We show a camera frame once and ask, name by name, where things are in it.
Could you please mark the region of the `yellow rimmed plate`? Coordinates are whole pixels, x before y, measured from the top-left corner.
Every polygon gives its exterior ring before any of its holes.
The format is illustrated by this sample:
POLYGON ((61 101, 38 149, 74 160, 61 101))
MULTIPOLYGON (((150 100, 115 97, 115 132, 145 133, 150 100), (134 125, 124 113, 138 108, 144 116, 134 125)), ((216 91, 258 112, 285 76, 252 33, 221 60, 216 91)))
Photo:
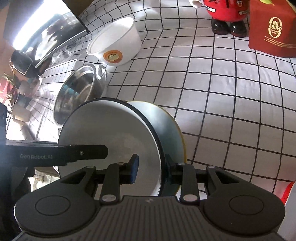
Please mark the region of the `yellow rimmed plate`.
POLYGON ((130 101, 154 128, 162 146, 163 153, 175 163, 185 163, 186 144, 180 127, 175 119, 162 107, 145 101, 130 101))

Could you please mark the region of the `blue enamel bowl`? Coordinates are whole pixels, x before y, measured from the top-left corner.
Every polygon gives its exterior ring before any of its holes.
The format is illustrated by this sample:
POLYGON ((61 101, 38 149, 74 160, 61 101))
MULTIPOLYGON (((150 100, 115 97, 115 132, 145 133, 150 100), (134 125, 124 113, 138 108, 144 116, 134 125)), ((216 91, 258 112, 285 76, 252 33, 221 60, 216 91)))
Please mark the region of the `blue enamel bowl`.
POLYGON ((139 156, 137 178, 121 186, 122 195, 170 196, 179 186, 167 182, 167 165, 159 138, 145 116, 129 102, 100 98, 77 108, 65 121, 59 135, 60 145, 105 145, 105 159, 78 160, 58 168, 65 177, 86 166, 99 170, 110 164, 128 162, 139 156))

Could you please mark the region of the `stainless steel bowl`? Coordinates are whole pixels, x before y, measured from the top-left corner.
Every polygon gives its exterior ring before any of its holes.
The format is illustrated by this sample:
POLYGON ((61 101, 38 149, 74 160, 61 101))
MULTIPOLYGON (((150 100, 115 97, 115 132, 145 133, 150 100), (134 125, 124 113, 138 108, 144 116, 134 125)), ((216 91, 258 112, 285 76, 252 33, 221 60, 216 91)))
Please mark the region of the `stainless steel bowl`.
POLYGON ((107 71, 103 65, 85 64, 75 70, 62 85, 53 110, 54 121, 63 125, 81 104, 102 97, 107 88, 107 71))

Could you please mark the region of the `white paper bowl orange logo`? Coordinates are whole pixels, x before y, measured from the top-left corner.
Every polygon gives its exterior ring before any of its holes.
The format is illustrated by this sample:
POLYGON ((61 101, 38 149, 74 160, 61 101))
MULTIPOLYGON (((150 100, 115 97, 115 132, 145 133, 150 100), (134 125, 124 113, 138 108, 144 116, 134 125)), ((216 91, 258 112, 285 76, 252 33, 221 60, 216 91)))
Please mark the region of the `white paper bowl orange logo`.
POLYGON ((125 17, 103 28, 92 38, 86 52, 110 66, 118 66, 135 57, 141 46, 134 18, 125 17))

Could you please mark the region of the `checkered white tablecloth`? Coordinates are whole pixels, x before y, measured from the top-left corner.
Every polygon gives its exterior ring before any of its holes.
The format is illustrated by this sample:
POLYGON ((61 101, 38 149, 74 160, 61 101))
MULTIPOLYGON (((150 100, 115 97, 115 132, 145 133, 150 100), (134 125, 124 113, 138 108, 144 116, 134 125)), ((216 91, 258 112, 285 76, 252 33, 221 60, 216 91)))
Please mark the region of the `checkered white tablecloth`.
POLYGON ((89 35, 54 56, 29 102, 31 137, 58 139, 53 107, 63 82, 98 63, 88 43, 126 16, 135 18, 142 48, 125 65, 106 67, 107 96, 161 106, 180 126, 190 164, 225 168, 282 197, 295 180, 295 59, 215 35, 205 8, 188 1, 93 1, 81 15, 89 35))

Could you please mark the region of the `stainless steel appliance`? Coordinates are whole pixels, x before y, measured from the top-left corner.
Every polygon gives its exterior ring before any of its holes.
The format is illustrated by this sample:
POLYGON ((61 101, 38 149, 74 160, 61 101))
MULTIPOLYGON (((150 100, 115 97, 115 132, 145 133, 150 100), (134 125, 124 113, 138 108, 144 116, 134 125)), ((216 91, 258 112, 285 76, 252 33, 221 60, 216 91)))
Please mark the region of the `stainless steel appliance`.
POLYGON ((12 1, 4 36, 16 50, 40 66, 67 45, 89 34, 64 1, 12 1))

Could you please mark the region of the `red white robot toy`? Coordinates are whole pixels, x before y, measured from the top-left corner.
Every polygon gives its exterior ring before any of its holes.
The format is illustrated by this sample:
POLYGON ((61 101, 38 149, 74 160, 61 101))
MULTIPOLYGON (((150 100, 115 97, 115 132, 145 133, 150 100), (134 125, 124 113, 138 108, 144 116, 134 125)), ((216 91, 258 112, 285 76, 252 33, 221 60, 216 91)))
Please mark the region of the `red white robot toy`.
POLYGON ((249 12, 249 1, 246 0, 208 0, 189 1, 195 8, 205 7, 212 17, 212 32, 217 35, 231 34, 234 37, 247 36, 244 19, 249 12))

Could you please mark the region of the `red juice carton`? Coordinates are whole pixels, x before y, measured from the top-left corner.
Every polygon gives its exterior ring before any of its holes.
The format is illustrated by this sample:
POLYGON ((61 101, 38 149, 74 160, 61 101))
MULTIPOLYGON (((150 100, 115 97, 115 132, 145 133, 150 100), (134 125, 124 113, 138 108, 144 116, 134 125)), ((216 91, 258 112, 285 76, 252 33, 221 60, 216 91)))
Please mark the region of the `red juice carton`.
POLYGON ((249 48, 277 57, 295 57, 293 1, 250 1, 249 48))

